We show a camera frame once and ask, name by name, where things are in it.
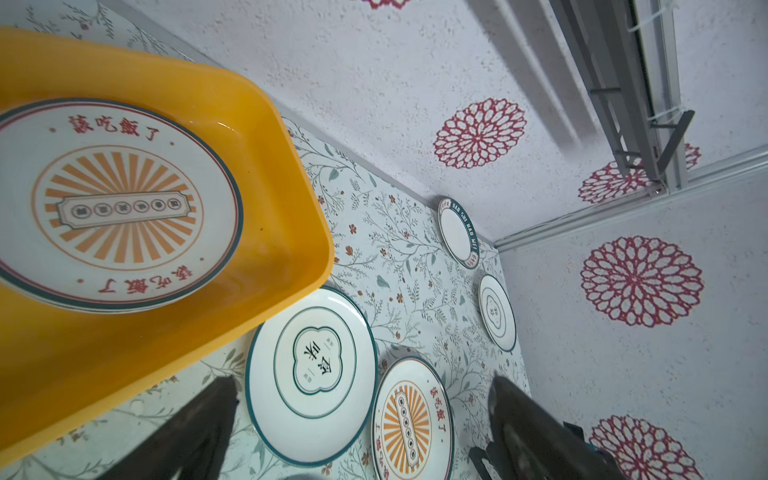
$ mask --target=white string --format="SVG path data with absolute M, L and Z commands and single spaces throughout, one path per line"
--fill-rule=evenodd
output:
M 653 117 L 648 117 L 648 121 L 657 120 L 658 118 L 661 118 L 664 115 L 669 115 L 671 113 L 674 113 L 674 115 L 672 116 L 672 119 L 674 119 L 682 111 L 685 111 L 685 107 L 682 104 L 675 105 L 674 107 L 670 108 L 669 110 L 665 110 L 665 111 L 659 112 L 659 113 L 655 114 Z
M 633 31 L 640 30 L 645 25 L 648 25 L 653 20 L 655 20 L 657 17 L 660 17 L 667 10 L 671 10 L 673 8 L 676 8 L 676 7 L 677 7 L 677 3 L 675 2 L 675 0 L 670 0 L 669 3 L 667 3 L 665 6 L 659 8 L 658 12 L 654 13 L 650 17 L 644 18 L 642 21 L 638 22 L 637 25 L 635 25 L 634 27 L 627 28 L 627 31 L 629 31 L 631 33 Z

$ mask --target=sunburst pattern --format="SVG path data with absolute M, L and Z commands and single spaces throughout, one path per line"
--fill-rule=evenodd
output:
M 412 420 L 413 435 L 410 439 L 406 438 L 406 428 L 401 428 L 401 422 L 398 417 L 398 405 L 396 402 L 398 392 L 406 394 L 408 413 Z M 394 388 L 389 394 L 389 399 L 386 403 L 382 427 L 384 428 L 383 438 L 386 458 L 392 470 L 399 472 L 400 475 L 414 475 L 421 471 L 429 454 L 431 430 L 429 425 L 429 407 L 424 399 L 424 395 L 422 395 L 418 388 L 409 383 L 401 384 Z M 410 449 L 407 442 L 415 442 L 415 450 L 419 454 L 418 463 L 409 462 L 408 450 Z
M 91 147 L 59 158 L 46 172 L 53 174 L 39 182 L 35 214 L 48 238 L 79 260 L 126 270 L 153 266 L 183 253 L 200 231 L 201 205 L 194 186 L 155 155 L 129 147 Z M 187 198 L 186 216 L 126 222 L 119 211 L 150 209 L 161 201 L 151 194 L 168 191 Z M 67 197 L 113 194 L 123 200 L 121 195 L 135 193 L 149 195 L 115 201 L 108 214 L 113 224 L 73 229 L 60 220 L 58 205 Z

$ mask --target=white textured wall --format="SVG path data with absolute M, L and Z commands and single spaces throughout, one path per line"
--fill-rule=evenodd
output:
M 611 415 L 646 419 L 704 478 L 765 478 L 767 187 L 762 173 L 503 253 L 533 398 L 588 436 Z M 637 235 L 678 245 L 701 271 L 700 303 L 671 325 L 611 320 L 581 287 L 592 250 Z
M 542 115 L 563 114 L 558 101 L 536 112 L 537 89 L 571 83 L 568 68 L 550 81 L 532 75 L 554 57 L 536 58 L 541 31 L 553 24 L 548 2 L 411 0 L 371 8 L 363 0 L 126 0 L 227 68 L 246 75 L 287 107 L 423 197 L 449 194 L 495 239 L 588 206 L 582 182 L 612 160 L 601 131 L 581 146 L 559 148 Z M 513 68 L 504 65 L 469 2 L 496 2 L 520 44 Z M 718 161 L 768 138 L 768 3 L 680 0 L 675 11 L 684 104 L 697 111 L 686 142 L 701 147 L 701 163 Z M 529 26 L 529 37 L 522 32 Z M 563 45 L 557 23 L 554 36 Z M 573 71 L 570 54 L 565 51 Z M 497 161 L 471 170 L 441 164 L 432 145 L 456 111 L 486 98 L 506 98 L 525 110 L 525 134 Z M 589 130 L 589 118 L 577 122 Z

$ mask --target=red mandala flower pattern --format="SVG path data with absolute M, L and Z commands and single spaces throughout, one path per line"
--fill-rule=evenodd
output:
M 632 480 L 701 480 L 683 446 L 646 420 L 613 415 L 592 429 L 589 442 L 608 450 Z
M 670 325 L 699 304 L 701 270 L 677 245 L 620 237 L 592 250 L 581 288 L 594 307 L 627 325 Z
M 699 147 L 685 144 L 685 164 L 688 169 L 695 167 L 700 158 Z M 616 162 L 610 162 L 584 180 L 581 188 L 578 189 L 578 196 L 591 204 L 599 204 L 640 190 L 650 184 L 651 181 L 648 180 L 645 170 L 633 170 L 627 177 L 622 177 Z
M 457 111 L 437 132 L 435 155 L 449 167 L 472 168 L 495 161 L 525 133 L 525 112 L 509 100 L 486 101 Z
M 411 0 L 363 0 L 364 2 L 367 2 L 371 5 L 371 8 L 376 10 L 378 7 L 382 5 L 391 5 L 395 8 L 402 8 L 406 3 L 410 2 Z

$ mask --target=ceramic plate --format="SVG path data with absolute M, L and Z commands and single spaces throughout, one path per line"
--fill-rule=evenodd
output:
M 0 116 L 0 278 L 71 310 L 148 310 L 211 281 L 243 206 L 186 128 L 111 101 L 61 99 Z
M 246 398 L 261 438 L 286 462 L 325 465 L 360 435 L 376 390 L 376 344 L 343 293 L 322 287 L 256 332 Z
M 485 275 L 480 280 L 479 301 L 488 334 L 498 348 L 511 352 L 518 341 L 515 314 L 504 287 L 494 276 Z
M 437 210 L 440 233 L 451 256 L 470 270 L 480 261 L 480 243 L 469 215 L 452 198 L 443 198 Z
M 445 480 L 453 466 L 453 415 L 424 360 L 401 358 L 384 376 L 373 408 L 372 444 L 381 480 Z

